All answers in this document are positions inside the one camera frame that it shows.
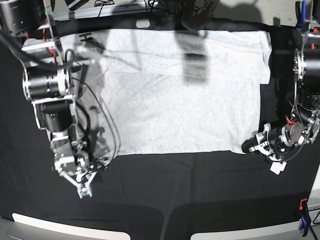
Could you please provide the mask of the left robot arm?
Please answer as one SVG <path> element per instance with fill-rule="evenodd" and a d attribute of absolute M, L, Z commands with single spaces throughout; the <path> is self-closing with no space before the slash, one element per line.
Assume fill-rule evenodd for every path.
<path fill-rule="evenodd" d="M 281 127 L 263 126 L 263 131 L 246 140 L 244 153 L 260 152 L 272 162 L 283 163 L 294 148 L 301 150 L 313 143 L 320 131 L 320 30 L 312 28 L 320 21 L 320 2 L 314 0 L 306 18 L 306 2 L 296 2 L 296 28 L 301 33 L 301 45 L 294 53 L 294 92 L 290 116 Z"/>

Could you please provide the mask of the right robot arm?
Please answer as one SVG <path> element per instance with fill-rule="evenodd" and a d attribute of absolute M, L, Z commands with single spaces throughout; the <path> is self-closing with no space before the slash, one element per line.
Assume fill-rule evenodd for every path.
<path fill-rule="evenodd" d="M 0 40 L 22 65 L 23 94 L 37 127 L 47 132 L 54 169 L 72 183 L 89 183 L 111 159 L 93 155 L 91 119 L 78 102 L 72 78 L 76 55 L 62 49 L 47 3 L 1 1 Z"/>

